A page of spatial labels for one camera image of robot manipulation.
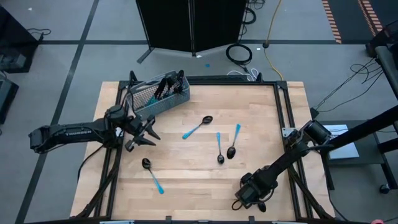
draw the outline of spoon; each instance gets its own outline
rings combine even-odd
[[[220,154],[217,156],[217,161],[219,164],[223,164],[224,156],[221,155],[221,134],[220,133],[217,133],[217,141],[218,141],[218,150],[220,152]]]
[[[147,169],[147,170],[149,170],[150,174],[152,175],[152,178],[153,178],[154,181],[155,181],[155,185],[156,185],[156,187],[157,187],[157,190],[159,190],[159,193],[160,193],[160,194],[164,194],[164,190],[163,190],[162,186],[160,186],[160,184],[158,183],[156,177],[154,176],[154,174],[152,173],[152,171],[150,171],[150,160],[147,159],[147,158],[143,158],[143,159],[142,159],[142,167],[145,168],[145,169]]]
[[[238,134],[239,134],[239,130],[240,130],[240,129],[241,129],[241,125],[240,125],[240,124],[237,124],[237,125],[236,125],[236,130],[235,130],[234,143],[232,143],[232,146],[229,147],[228,150],[226,151],[226,157],[227,157],[228,159],[232,159],[232,158],[235,156],[235,153],[236,153],[236,149],[235,149],[235,140],[236,140],[236,137],[237,137]]]
[[[203,124],[210,124],[211,123],[211,121],[213,120],[213,117],[212,116],[205,116],[203,119],[202,119],[202,121],[201,121],[201,123],[197,126],[197,127],[195,127],[194,129],[192,129],[191,131],[189,131],[187,134],[184,134],[183,136],[182,136],[182,139],[187,139],[194,131],[196,131],[201,125],[203,125]]]

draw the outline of yellow cable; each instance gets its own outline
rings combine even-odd
[[[272,25],[273,25],[273,23],[274,23],[274,19],[275,19],[276,12],[278,11],[278,8],[279,8],[279,6],[280,6],[281,3],[282,3],[282,0],[279,0],[279,3],[278,3],[278,5],[277,5],[276,8],[275,8],[274,15],[272,16],[271,24],[270,24],[270,26],[269,26],[268,36],[267,36],[267,40],[266,40],[266,44],[267,44],[267,45],[269,45],[269,36],[271,35]],[[280,76],[280,79],[283,81],[283,80],[284,80],[284,76],[278,71],[278,69],[276,69],[276,68],[273,66],[273,64],[271,63],[271,61],[269,60],[269,58],[268,58],[268,56],[267,56],[267,53],[266,53],[266,49],[265,49],[265,48],[264,48],[264,54],[266,55],[266,59],[268,60],[269,65],[272,67],[272,69],[273,69],[276,73],[278,73],[278,75]]]

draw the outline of wooden tabletop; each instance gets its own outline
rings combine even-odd
[[[288,82],[288,86],[299,128],[311,119],[307,97],[302,82]],[[95,119],[102,118],[105,110],[114,105],[117,92],[118,82],[102,84]],[[295,220],[286,171],[277,179],[279,186],[266,203],[266,213],[256,206],[231,209],[240,178],[273,163],[284,152],[273,87],[193,85],[190,92],[190,101],[156,116],[154,131],[162,140],[149,139],[157,146],[139,146],[132,152],[123,150],[112,218],[164,220],[171,215],[173,220],[248,220],[253,215],[256,220]],[[287,121],[282,91],[280,94]],[[206,115],[212,115],[213,122],[183,140],[182,135],[200,124]],[[235,143],[237,151],[229,160],[226,150],[232,145],[238,123],[242,128]],[[221,133],[221,152],[226,159],[223,165],[216,159],[217,132]],[[99,146],[96,142],[88,143],[86,156]],[[82,211],[97,191],[104,155],[105,150],[100,151],[83,167],[71,215]],[[163,195],[157,191],[150,173],[142,168],[144,157],[151,160],[152,171],[165,190]],[[309,153],[303,158],[303,165],[309,190],[334,216],[320,156]],[[304,217],[303,198],[297,189]],[[107,200],[108,192],[104,195],[102,214]]]

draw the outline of blue spoon handle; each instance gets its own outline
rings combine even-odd
[[[238,136],[238,134],[239,134],[239,130],[241,129],[241,125],[240,124],[237,124],[236,125],[236,130],[235,130],[235,138],[234,138],[234,143],[233,143],[233,145],[235,145],[235,140],[236,140],[236,137]]]
[[[163,190],[162,186],[160,186],[160,184],[159,184],[159,182],[157,181],[155,175],[152,173],[152,171],[149,171],[149,172],[150,172],[150,174],[152,175],[152,177],[154,178],[155,185],[156,185],[156,187],[157,187],[157,190],[159,190],[159,193],[160,193],[160,194],[164,194],[164,190]]]
[[[192,129],[191,131],[189,131],[187,134],[184,134],[182,136],[182,139],[187,139],[194,131],[196,131],[199,127],[201,126],[201,124],[199,124],[197,127],[195,127],[194,129]]]
[[[221,134],[217,133],[217,141],[218,141],[218,150],[220,151],[221,154]]]

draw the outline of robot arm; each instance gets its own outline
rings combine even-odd
[[[41,154],[55,149],[58,145],[76,142],[97,141],[108,146],[117,138],[116,128],[121,128],[133,135],[133,139],[125,145],[126,149],[131,152],[135,144],[155,146],[155,143],[144,138],[145,132],[160,140],[160,137],[152,129],[154,123],[154,116],[148,117],[147,122],[143,124],[141,117],[128,116],[123,106],[116,105],[105,112],[104,118],[94,122],[42,126],[29,134],[30,148]]]
[[[309,121],[300,131],[294,130],[284,139],[287,149],[285,154],[270,166],[264,166],[253,174],[247,173],[241,178],[241,188],[235,193],[236,198],[245,208],[249,208],[253,204],[264,203],[265,201],[261,198],[269,195],[278,186],[279,174],[301,157],[306,156],[311,150],[333,147],[328,144],[330,139],[331,133],[318,121]],[[313,141],[318,146],[308,147],[309,141]]]

